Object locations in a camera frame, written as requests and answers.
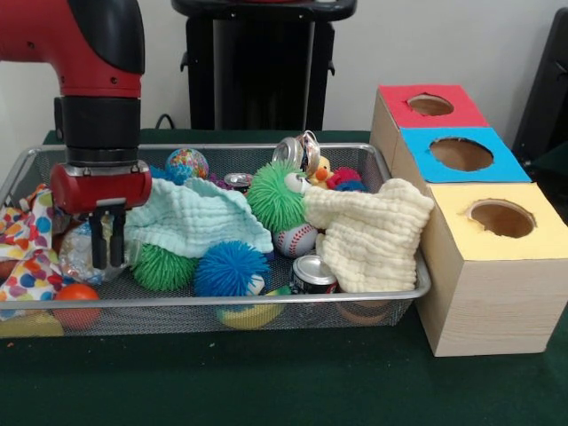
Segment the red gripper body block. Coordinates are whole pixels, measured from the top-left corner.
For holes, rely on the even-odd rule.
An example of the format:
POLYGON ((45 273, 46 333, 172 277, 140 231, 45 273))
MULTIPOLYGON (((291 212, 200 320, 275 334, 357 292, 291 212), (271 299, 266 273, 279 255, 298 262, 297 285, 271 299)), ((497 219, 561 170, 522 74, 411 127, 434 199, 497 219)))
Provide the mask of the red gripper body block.
POLYGON ((145 162, 120 167, 76 167, 58 163, 51 169, 54 203, 71 215, 89 214, 97 208, 142 206, 148 200, 152 176, 145 162))

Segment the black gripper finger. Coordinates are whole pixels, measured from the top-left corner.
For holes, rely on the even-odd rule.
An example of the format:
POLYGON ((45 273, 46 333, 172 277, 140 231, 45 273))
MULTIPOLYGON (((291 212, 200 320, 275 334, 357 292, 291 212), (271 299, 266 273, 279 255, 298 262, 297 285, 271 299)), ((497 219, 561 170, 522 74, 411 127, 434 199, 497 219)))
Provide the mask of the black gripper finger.
POLYGON ((104 238, 101 222, 103 216, 104 212, 100 209, 90 214, 92 265, 100 270, 107 267, 107 242, 104 238))
POLYGON ((112 266, 119 267, 124 263, 124 226, 126 210, 124 204, 112 207, 113 233, 112 233, 112 266))

